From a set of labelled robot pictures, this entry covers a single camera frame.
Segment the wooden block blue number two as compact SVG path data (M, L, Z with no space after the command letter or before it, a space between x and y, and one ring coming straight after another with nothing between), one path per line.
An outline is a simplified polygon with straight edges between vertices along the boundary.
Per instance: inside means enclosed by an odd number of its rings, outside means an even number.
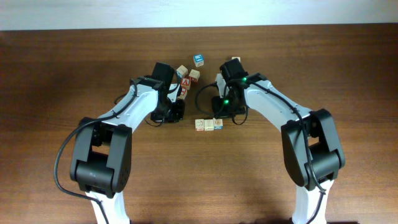
M196 119L195 120L195 130L196 131L204 131L205 130L205 120L204 119Z

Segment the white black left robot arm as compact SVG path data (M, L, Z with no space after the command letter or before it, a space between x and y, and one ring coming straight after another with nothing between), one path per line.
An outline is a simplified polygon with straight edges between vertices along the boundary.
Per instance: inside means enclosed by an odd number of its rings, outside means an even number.
M132 134L147 115L153 122L177 122L185 105L184 74L157 62L151 75L132 79L128 92L107 113L79 123L70 178L91 200L98 223L130 223L123 190L131 172Z

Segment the wooden block green letter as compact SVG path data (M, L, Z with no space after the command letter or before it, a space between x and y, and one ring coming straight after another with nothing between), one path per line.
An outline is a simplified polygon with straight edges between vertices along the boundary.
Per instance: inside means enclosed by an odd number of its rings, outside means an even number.
M213 119L205 119L204 120L204 128L205 131L213 131L215 128Z

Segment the wooden block red apple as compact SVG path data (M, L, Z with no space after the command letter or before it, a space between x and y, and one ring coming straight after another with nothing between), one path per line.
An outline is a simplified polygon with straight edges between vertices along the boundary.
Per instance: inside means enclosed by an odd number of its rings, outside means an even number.
M223 120L222 119L213 119L214 129L223 129Z

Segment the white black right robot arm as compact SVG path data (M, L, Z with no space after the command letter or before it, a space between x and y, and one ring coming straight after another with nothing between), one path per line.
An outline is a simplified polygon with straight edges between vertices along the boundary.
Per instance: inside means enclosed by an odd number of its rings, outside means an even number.
M285 169L296 185L292 223L326 223L327 198L345 155L329 111L300 106L260 73L248 74L239 59L220 66L216 118L234 118L257 111L281 133Z

